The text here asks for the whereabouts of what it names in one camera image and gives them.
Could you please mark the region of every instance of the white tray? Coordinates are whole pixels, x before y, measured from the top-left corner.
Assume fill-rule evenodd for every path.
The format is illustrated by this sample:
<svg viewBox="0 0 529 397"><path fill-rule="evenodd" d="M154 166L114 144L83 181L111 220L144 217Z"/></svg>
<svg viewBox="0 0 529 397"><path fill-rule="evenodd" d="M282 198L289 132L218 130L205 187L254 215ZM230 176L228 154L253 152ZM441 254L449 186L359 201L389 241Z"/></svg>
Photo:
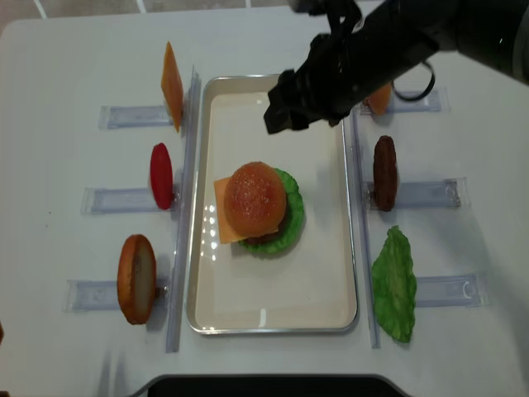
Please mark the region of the white tray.
<svg viewBox="0 0 529 397"><path fill-rule="evenodd" d="M263 115L277 76L219 78L203 94L187 315L204 334L347 329L357 303L342 124L269 136ZM276 256L218 240L213 182L261 160L288 171L305 204L302 235Z"/></svg>

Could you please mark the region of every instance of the red tomato slice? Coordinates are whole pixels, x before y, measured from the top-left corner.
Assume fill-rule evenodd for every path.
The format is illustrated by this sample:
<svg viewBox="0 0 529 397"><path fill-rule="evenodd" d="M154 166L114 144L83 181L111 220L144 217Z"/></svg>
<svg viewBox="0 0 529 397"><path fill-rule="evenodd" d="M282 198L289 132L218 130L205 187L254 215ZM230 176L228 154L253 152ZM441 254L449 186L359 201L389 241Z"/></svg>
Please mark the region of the red tomato slice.
<svg viewBox="0 0 529 397"><path fill-rule="evenodd" d="M159 143L150 156L150 187L160 209L169 209L174 201L173 167L167 147Z"/></svg>

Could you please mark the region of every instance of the lettuce leaf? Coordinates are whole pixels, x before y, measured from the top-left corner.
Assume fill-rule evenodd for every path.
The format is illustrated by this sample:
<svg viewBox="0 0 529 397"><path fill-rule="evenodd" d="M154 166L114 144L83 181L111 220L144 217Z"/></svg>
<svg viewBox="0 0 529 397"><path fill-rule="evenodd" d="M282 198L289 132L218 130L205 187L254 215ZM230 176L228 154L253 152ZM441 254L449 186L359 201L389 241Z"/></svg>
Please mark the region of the lettuce leaf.
<svg viewBox="0 0 529 397"><path fill-rule="evenodd" d="M371 268L374 313L380 327L393 339L410 342L415 325L417 279L413 274L410 243L393 226Z"/></svg>
<svg viewBox="0 0 529 397"><path fill-rule="evenodd" d="M276 254L289 248L297 241L305 218L305 208L299 193L298 182L288 172L279 168L276 168L275 172L281 178L287 193L287 212L273 241L262 244L250 244L245 240L239 242L247 251L255 254Z"/></svg>

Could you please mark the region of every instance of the bread slice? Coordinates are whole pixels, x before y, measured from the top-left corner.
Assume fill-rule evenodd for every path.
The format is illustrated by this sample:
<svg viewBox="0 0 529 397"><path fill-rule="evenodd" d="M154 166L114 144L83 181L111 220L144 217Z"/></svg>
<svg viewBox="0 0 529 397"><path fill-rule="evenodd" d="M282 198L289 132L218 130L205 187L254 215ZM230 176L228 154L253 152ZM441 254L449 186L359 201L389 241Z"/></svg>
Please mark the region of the bread slice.
<svg viewBox="0 0 529 397"><path fill-rule="evenodd" d="M171 112L173 118L174 128L180 131L180 124L182 123L182 108L183 108L183 87L182 79L180 78L179 67L176 65L174 58L173 47L171 43L167 42L164 56L164 71L162 72L162 91L164 92L165 102Z"/></svg>
<svg viewBox="0 0 529 397"><path fill-rule="evenodd" d="M145 324L156 292L156 259L149 240L141 234L123 244L117 270L117 301L130 324Z"/></svg>

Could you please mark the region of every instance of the fake burger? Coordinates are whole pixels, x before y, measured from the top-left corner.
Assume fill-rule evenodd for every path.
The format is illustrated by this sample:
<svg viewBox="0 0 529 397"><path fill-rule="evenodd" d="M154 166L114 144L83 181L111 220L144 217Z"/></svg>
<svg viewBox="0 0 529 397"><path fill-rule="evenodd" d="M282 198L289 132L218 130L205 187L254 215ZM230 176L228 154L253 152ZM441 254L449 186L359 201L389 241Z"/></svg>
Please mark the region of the fake burger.
<svg viewBox="0 0 529 397"><path fill-rule="evenodd" d="M251 162L214 186L221 244L239 242L248 251L274 254L297 241L305 211L289 173Z"/></svg>

